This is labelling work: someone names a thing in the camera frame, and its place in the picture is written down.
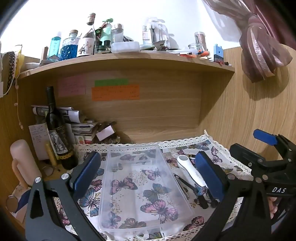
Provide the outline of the person's hand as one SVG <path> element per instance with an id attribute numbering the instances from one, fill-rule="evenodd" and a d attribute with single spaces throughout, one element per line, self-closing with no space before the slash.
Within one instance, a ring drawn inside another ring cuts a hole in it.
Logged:
<path id="1" fill-rule="evenodd" d="M 269 204 L 269 211 L 270 211 L 270 218 L 273 219 L 275 213 L 278 210 L 278 205 L 276 204 L 277 197 L 268 197 L 268 204 Z"/>

